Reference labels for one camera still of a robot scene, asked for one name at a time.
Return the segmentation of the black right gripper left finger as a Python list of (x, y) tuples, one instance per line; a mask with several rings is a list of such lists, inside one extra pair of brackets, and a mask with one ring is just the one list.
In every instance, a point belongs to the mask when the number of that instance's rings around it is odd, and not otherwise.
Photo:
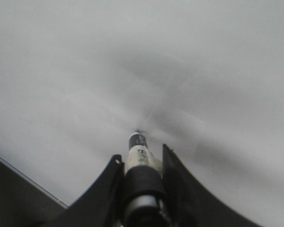
[(119, 227), (124, 163), (113, 155), (96, 181), (70, 207), (44, 227)]

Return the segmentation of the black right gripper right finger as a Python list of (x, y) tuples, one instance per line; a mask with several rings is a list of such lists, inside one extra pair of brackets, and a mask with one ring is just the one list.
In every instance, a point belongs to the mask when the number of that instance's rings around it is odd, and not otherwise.
[(163, 184), (176, 227), (258, 227), (210, 193), (166, 144), (162, 146)]

